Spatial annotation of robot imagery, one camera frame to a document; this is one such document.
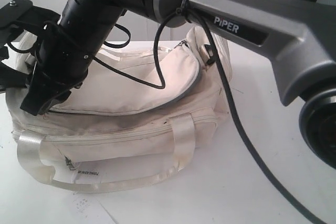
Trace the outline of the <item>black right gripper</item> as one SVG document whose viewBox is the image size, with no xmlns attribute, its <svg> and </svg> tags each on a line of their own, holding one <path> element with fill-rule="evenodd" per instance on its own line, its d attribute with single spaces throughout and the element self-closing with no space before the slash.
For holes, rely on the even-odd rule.
<svg viewBox="0 0 336 224">
<path fill-rule="evenodd" d="M 45 34 L 36 52 L 36 70 L 20 108 L 31 115 L 46 113 L 71 95 L 59 96 L 54 82 L 82 82 L 93 57 L 105 41 L 104 23 L 45 22 Z"/>
</svg>

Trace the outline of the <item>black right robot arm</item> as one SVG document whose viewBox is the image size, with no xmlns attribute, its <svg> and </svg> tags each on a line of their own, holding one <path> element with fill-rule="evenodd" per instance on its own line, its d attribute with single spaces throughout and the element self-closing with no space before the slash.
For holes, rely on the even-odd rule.
<svg viewBox="0 0 336 224">
<path fill-rule="evenodd" d="M 122 12 L 160 27 L 196 23 L 266 57 L 280 101 L 305 102 L 299 125 L 308 147 L 335 167 L 335 7 L 303 0 L 68 0 L 46 21 L 22 109 L 32 115 L 68 98 Z"/>
</svg>

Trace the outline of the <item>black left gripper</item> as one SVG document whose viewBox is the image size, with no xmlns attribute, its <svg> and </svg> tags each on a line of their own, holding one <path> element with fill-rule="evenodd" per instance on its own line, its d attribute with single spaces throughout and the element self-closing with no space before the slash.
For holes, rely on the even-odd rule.
<svg viewBox="0 0 336 224">
<path fill-rule="evenodd" d="M 1 94 L 11 88 L 27 88 L 31 80 L 31 73 L 23 73 L 15 70 L 3 61 L 9 59 L 9 52 L 6 46 L 1 47 Z"/>
</svg>

